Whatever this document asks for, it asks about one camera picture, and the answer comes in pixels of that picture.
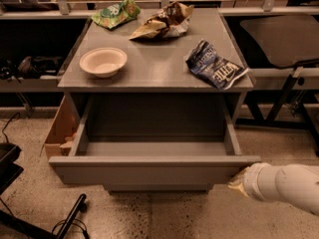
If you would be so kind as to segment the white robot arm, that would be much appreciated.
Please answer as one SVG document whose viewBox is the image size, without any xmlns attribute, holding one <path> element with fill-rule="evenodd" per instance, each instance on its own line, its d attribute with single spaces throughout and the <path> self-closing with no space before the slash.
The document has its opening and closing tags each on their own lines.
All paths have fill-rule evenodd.
<svg viewBox="0 0 319 239">
<path fill-rule="evenodd" d="M 319 216 L 319 166 L 252 164 L 228 181 L 228 187 L 261 202 L 288 203 Z"/>
</svg>

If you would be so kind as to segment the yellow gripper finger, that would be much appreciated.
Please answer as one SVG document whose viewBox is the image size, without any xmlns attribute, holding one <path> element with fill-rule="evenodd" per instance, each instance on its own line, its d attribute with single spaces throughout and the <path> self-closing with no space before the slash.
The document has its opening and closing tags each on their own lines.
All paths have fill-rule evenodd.
<svg viewBox="0 0 319 239">
<path fill-rule="evenodd" d="M 247 191 L 244 187 L 245 174 L 248 171 L 249 167 L 245 167 L 237 174 L 235 174 L 228 182 L 227 186 L 230 189 L 238 190 L 243 196 L 247 197 Z"/>
</svg>

